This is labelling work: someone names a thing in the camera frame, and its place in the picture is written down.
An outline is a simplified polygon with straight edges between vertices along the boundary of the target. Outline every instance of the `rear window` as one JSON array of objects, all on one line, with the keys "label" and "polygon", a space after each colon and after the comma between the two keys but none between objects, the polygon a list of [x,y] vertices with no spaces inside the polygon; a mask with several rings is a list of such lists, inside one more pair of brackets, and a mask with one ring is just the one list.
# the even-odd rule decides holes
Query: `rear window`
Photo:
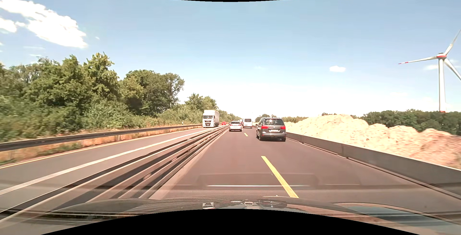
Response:
[{"label": "rear window", "polygon": [[285,125],[281,119],[265,119],[264,125]]}]

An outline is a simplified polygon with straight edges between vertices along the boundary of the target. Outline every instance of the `highway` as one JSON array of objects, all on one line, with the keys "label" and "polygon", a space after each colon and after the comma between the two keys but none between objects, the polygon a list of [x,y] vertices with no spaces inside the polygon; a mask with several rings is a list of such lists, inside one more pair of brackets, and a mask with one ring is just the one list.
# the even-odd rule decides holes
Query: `highway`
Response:
[{"label": "highway", "polygon": [[2,166],[0,209],[9,209],[159,147],[208,131],[211,128],[159,134]]},{"label": "highway", "polygon": [[151,198],[290,196],[276,173],[300,198],[386,204],[423,212],[461,207],[458,199],[296,141],[259,141],[254,129],[225,132]]},{"label": "highway", "polygon": [[[0,167],[3,210],[94,173],[175,144],[198,128],[71,151]],[[366,165],[287,139],[259,141],[254,129],[225,131],[151,198],[292,196],[333,203],[458,211],[461,201]]]}]

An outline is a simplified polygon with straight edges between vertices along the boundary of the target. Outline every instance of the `car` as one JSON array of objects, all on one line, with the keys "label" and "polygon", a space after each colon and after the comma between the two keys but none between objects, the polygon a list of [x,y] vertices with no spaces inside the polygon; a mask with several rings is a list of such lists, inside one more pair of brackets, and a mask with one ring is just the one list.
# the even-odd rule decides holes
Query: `car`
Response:
[{"label": "car", "polygon": [[233,120],[230,122],[229,131],[242,131],[242,125],[238,120]]},{"label": "car", "polygon": [[281,138],[285,142],[287,133],[284,121],[276,117],[261,118],[256,126],[256,137],[260,141]]},{"label": "car", "polygon": [[244,128],[253,128],[253,121],[251,119],[244,119],[243,120],[243,127]]}]

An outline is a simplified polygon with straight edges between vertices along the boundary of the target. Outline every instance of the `white lane marking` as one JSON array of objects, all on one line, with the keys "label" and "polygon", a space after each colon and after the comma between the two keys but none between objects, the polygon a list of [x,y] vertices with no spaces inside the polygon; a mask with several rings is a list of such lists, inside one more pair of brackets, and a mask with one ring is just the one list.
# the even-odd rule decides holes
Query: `white lane marking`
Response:
[{"label": "white lane marking", "polygon": [[102,158],[102,159],[99,159],[99,160],[95,160],[95,161],[92,161],[92,162],[89,162],[89,163],[86,163],[86,164],[83,164],[83,165],[79,165],[79,166],[77,166],[77,167],[68,168],[68,169],[59,171],[59,172],[57,172],[57,173],[52,173],[52,174],[49,174],[49,175],[46,175],[46,176],[43,176],[43,177],[40,177],[40,178],[31,180],[31,181],[28,181],[28,182],[26,182],[26,183],[22,183],[22,184],[19,184],[19,185],[15,185],[15,186],[12,186],[12,187],[9,187],[9,188],[0,190],[0,195],[3,195],[3,194],[5,194],[5,193],[12,192],[12,191],[15,191],[15,190],[24,188],[24,187],[26,187],[26,186],[30,186],[30,185],[33,185],[33,184],[37,184],[37,183],[39,183],[39,182],[42,182],[42,181],[45,181],[45,180],[54,178],[54,177],[56,177],[56,176],[59,176],[59,175],[65,174],[65,173],[69,173],[69,172],[72,172],[72,171],[75,171],[75,170],[78,170],[78,169],[81,169],[81,168],[84,168],[84,167],[88,167],[88,166],[91,166],[91,165],[94,165],[94,164],[97,164],[97,163],[101,163],[101,162],[103,162],[103,161],[105,161],[105,160],[108,160],[108,159],[116,158],[116,157],[121,156],[121,155],[130,154],[130,153],[135,152],[135,151],[138,151],[138,150],[147,149],[147,148],[150,148],[150,147],[153,147],[153,146],[156,146],[156,145],[160,145],[160,144],[163,144],[163,143],[166,143],[166,142],[175,140],[175,139],[184,138],[184,137],[187,137],[187,136],[190,136],[190,135],[193,135],[193,134],[197,134],[197,133],[200,133],[200,132],[205,132],[205,131],[208,131],[208,130],[205,129],[205,130],[203,130],[203,131],[194,132],[194,133],[191,133],[191,134],[183,135],[183,136],[181,136],[181,137],[177,137],[177,138],[172,138],[172,139],[169,139],[169,140],[161,141],[161,142],[158,142],[158,143],[155,143],[155,144],[151,144],[151,145],[149,145],[149,146],[145,146],[145,147],[142,147],[142,148],[138,148],[138,149],[133,149],[133,150],[130,150],[130,151],[122,152],[122,153],[117,154],[117,155],[108,156],[108,157],[106,157],[106,158]]},{"label": "white lane marking", "polygon": [[172,134],[172,133],[187,132],[187,131],[190,131],[190,130],[194,130],[194,129],[182,130],[182,131],[177,131],[177,132],[167,132],[167,133],[155,134],[155,135],[150,135],[150,136],[145,136],[145,137],[140,137],[140,138],[130,138],[130,139],[121,140],[121,141],[109,142],[109,143],[106,143],[106,144],[100,144],[100,145],[91,146],[91,147],[87,147],[87,148],[76,149],[76,150],[67,151],[67,152],[63,152],[63,153],[59,153],[59,154],[55,154],[55,155],[47,155],[47,156],[44,156],[44,157],[33,158],[33,159],[25,160],[25,161],[19,161],[19,162],[16,162],[16,163],[11,163],[11,164],[8,164],[6,166],[0,167],[0,169],[7,168],[7,167],[19,166],[19,165],[22,165],[22,164],[31,163],[31,162],[35,162],[35,161],[40,161],[40,160],[43,160],[43,159],[49,159],[49,158],[57,157],[57,156],[61,156],[61,155],[69,155],[69,154],[72,154],[72,153],[87,151],[87,150],[91,150],[91,149],[98,149],[98,148],[107,147],[107,146],[110,146],[110,145],[116,145],[116,144],[121,144],[121,143],[125,143],[125,142],[145,139],[145,138],[159,137],[159,136],[168,135],[168,134]]}]

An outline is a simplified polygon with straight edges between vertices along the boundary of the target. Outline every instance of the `sand pile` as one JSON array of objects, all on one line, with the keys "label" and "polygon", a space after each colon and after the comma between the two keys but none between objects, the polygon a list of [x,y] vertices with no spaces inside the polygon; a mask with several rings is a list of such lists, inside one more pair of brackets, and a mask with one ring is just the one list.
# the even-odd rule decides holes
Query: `sand pile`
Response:
[{"label": "sand pile", "polygon": [[429,163],[461,168],[461,137],[434,129],[417,132],[412,127],[368,125],[350,115],[324,115],[297,123],[285,122],[287,132],[406,156]]}]

